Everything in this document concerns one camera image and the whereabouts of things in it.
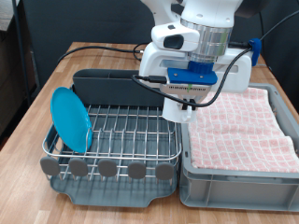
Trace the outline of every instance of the blue bracket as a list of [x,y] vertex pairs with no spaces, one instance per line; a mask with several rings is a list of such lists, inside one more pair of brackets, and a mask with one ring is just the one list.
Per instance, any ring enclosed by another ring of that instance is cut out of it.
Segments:
[[249,41],[249,44],[252,46],[252,67],[254,67],[258,63],[261,54],[262,41],[259,38],[253,38]]
[[188,69],[168,68],[170,83],[212,86],[217,83],[214,63],[189,62]]

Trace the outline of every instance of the metal wire rack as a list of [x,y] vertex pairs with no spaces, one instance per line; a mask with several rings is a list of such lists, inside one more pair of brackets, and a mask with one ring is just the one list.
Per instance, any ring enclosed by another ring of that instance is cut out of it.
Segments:
[[[143,182],[147,178],[156,178],[159,183],[159,174],[170,165],[176,168],[178,156],[181,153],[180,125],[167,121],[162,117],[162,109],[159,107],[144,106],[112,106],[112,105],[85,105],[91,119],[93,132],[92,145],[85,153],[80,154],[71,150],[62,143],[59,134],[51,139],[50,133],[43,142],[43,149],[51,158],[58,159],[61,180],[73,176],[69,162],[73,159],[81,159],[87,165],[87,179],[93,180],[100,175],[104,181],[111,176],[104,176],[99,170],[100,160],[111,160],[116,163],[117,172],[115,181],[120,178],[131,177],[128,167],[132,162],[143,163],[146,169]],[[172,185],[173,178],[167,178]]]

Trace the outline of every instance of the black wire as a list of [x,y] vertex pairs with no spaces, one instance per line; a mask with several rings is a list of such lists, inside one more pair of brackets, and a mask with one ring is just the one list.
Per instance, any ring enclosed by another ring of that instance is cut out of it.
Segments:
[[[264,35],[264,27],[263,27],[263,15],[262,15],[262,12],[260,12],[259,15],[260,15],[261,28],[262,28],[262,36],[263,36]],[[262,48],[263,48],[263,59],[264,59],[265,65],[272,72],[272,68],[269,66],[269,64],[267,63],[267,60],[265,59],[264,39],[262,40]]]
[[137,49],[138,47],[140,47],[141,45],[148,45],[148,44],[149,44],[149,43],[141,43],[141,44],[136,45],[136,46],[134,47],[134,49],[133,49],[133,55],[134,55],[134,57],[135,57],[137,60],[139,60],[140,62],[141,62],[141,59],[138,58],[138,57],[136,56],[136,53],[137,53],[136,49]]
[[63,56],[61,56],[57,62],[57,64],[67,55],[74,53],[76,51],[82,50],[82,49],[108,49],[108,50],[114,50],[114,51],[118,51],[118,52],[123,52],[123,53],[140,53],[140,50],[131,50],[131,49],[113,49],[113,48],[109,48],[109,47],[102,47],[102,46],[86,46],[86,47],[82,47],[82,48],[77,48],[77,49],[72,49],[70,51],[68,51],[67,53],[65,53]]
[[139,79],[143,79],[143,77],[140,77],[138,75],[133,75],[132,76],[132,80],[137,83],[139,86],[143,87],[143,88],[146,88],[147,90],[149,91],[153,91],[159,95],[162,95],[163,97],[166,97],[170,100],[173,100],[173,101],[176,101],[178,103],[181,103],[181,104],[184,104],[184,105],[189,105],[189,106],[195,106],[195,107],[205,107],[205,106],[209,106],[209,105],[212,105],[216,99],[218,98],[219,94],[221,93],[221,90],[223,88],[223,85],[224,85],[224,82],[225,82],[225,79],[227,78],[227,75],[229,74],[231,68],[233,67],[233,65],[235,64],[235,62],[240,58],[242,57],[244,54],[248,53],[251,51],[252,48],[249,48],[249,49],[245,49],[244,51],[242,51],[241,53],[239,53],[233,60],[232,62],[228,65],[227,69],[225,70],[225,73],[223,75],[223,79],[221,81],[221,84],[220,86],[218,87],[217,89],[217,92],[215,93],[214,97],[206,104],[195,104],[195,103],[191,103],[191,102],[187,102],[187,101],[184,101],[184,100],[180,100],[179,98],[177,97],[174,97],[172,95],[168,95],[164,92],[161,92],[161,91],[157,91],[155,89],[153,89],[152,87],[149,87],[147,86],[146,84],[143,84],[142,82],[139,81]]
[[267,33],[265,33],[262,37],[261,37],[261,41],[268,36],[272,31],[274,31],[278,26],[280,26],[283,22],[287,21],[288,19],[290,19],[291,17],[295,16],[299,14],[299,10],[293,12],[291,15],[285,17],[283,20],[281,20],[278,24],[276,24],[275,26],[273,26]]

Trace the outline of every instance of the pink towel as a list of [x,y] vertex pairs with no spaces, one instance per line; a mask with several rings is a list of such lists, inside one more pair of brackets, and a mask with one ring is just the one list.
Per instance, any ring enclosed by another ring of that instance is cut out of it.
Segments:
[[198,109],[189,134],[195,168],[299,172],[292,140],[280,130],[266,90],[221,93],[213,105]]

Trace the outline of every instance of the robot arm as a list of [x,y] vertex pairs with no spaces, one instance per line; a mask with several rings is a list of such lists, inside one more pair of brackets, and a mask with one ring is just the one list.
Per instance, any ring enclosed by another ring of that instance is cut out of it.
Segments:
[[[142,1],[152,10],[156,26],[151,31],[152,43],[144,52],[139,75],[167,80],[163,84],[144,84],[180,100],[201,103],[210,91],[218,89],[226,67],[242,51],[227,47],[235,12],[243,0],[179,1],[185,6],[180,20],[171,12],[174,0]],[[235,63],[223,91],[242,92],[248,87],[251,55],[249,52]],[[163,116],[174,122],[195,121],[195,110],[168,98],[164,100]]]
[[179,21],[180,16],[171,10],[177,0],[141,0],[152,12],[156,25]]

